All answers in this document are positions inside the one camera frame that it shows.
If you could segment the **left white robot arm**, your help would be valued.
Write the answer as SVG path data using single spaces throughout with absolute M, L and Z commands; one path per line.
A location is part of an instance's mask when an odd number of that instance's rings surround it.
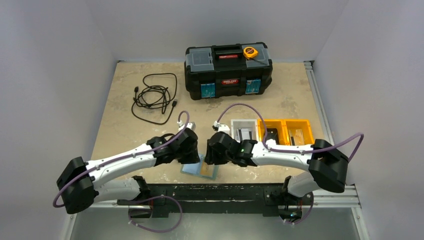
M 169 140 L 165 134 L 111 157 L 89 161 L 82 157 L 73 158 L 56 181 L 59 193 L 53 206 L 65 208 L 68 214 L 76 214 L 94 203 L 108 200 L 132 200 L 138 205 L 146 203 L 149 191 L 142 177 L 115 179 L 174 160 L 180 164 L 200 162 L 198 137 L 194 130 L 195 126 L 190 122 L 187 127 L 181 126 Z M 62 204 L 57 203 L 58 198 L 62 199 Z

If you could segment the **beige card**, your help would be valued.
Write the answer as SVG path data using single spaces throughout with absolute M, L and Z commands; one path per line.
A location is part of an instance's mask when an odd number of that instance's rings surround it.
M 203 162 L 199 169 L 199 175 L 206 178 L 214 178 L 215 168 L 215 165 L 209 165 Z

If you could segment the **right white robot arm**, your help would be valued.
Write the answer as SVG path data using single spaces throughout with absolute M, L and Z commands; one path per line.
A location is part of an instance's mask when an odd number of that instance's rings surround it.
M 288 204 L 315 190 L 343 193 L 349 158 L 324 139 L 313 144 L 269 146 L 252 139 L 236 141 L 219 131 L 207 140 L 204 162 L 208 165 L 232 163 L 239 167 L 281 166 L 302 170 L 284 181 L 280 196 Z

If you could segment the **teal card holder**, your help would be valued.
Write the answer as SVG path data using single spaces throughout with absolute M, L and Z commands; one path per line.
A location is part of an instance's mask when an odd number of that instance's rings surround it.
M 209 165 L 204 162 L 205 155 L 198 154 L 200 162 L 183 164 L 181 166 L 180 172 L 182 174 L 204 178 L 208 180 L 215 180 L 218 174 L 219 167 L 217 165 Z

